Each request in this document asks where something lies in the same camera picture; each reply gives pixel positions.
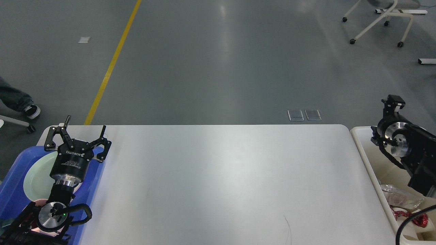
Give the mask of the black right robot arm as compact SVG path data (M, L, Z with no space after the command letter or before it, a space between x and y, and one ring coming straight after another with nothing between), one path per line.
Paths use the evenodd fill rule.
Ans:
M408 186L425 197L435 197L435 135L413 124L399 111L405 101L389 94L382 99L383 117L371 127L371 141L395 166L410 176Z

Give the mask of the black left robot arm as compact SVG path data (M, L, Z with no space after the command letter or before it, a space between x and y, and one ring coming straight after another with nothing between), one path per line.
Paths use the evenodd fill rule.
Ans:
M30 201L20 214L10 220L1 233L2 245L67 245L72 227L87 223L93 216L85 202L74 204L78 186L84 186L92 161L103 162L112 142L105 137L106 126L92 141L71 138L67 126L71 116L61 126L50 127L43 149L56 157L50 169L53 180L45 202Z

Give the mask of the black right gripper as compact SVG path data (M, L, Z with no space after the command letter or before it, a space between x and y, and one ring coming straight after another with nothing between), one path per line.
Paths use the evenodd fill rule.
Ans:
M376 146L396 145L397 140L394 137L403 133L405 124L409 123L404 116L399 114L399 111L405 107L405 101L400 96L388 95L381 102L384 104L383 118L376 127L371 127L373 132L371 141Z

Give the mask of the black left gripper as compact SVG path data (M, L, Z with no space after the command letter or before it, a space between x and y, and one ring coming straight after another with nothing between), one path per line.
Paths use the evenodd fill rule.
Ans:
M57 149L57 156L50 171L50 177L55 181L56 185L75 187L85 180L90 160L102 163L107 158L112 142L105 137L106 125L103 125L99 138L90 143L72 140L67 133L70 119L71 116L67 116L63 126L49 128L44 150L54 151L56 143L53 139L56 135L61 137L63 144ZM98 146L101 146L103 150L95 154L93 150Z

